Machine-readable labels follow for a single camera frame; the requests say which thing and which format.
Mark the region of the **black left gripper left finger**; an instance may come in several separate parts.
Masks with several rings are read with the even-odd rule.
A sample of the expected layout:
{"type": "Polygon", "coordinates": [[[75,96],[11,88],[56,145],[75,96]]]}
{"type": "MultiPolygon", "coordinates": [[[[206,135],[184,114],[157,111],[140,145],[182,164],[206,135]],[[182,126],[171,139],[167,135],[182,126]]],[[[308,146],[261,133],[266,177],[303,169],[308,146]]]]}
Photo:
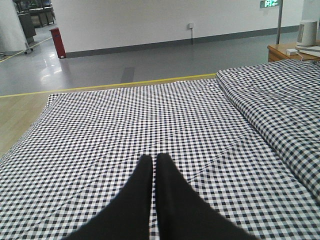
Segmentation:
{"type": "Polygon", "coordinates": [[[117,196],[66,240],[148,240],[153,162],[142,155],[117,196]]]}

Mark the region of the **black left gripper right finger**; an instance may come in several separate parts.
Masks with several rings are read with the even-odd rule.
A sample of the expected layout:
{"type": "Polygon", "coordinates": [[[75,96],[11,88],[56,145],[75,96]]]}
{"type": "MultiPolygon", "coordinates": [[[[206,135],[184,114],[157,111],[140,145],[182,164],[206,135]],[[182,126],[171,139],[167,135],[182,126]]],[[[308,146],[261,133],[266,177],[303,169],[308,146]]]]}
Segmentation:
{"type": "Polygon", "coordinates": [[[255,239],[201,199],[167,153],[157,155],[155,201],[162,240],[255,239]]]}

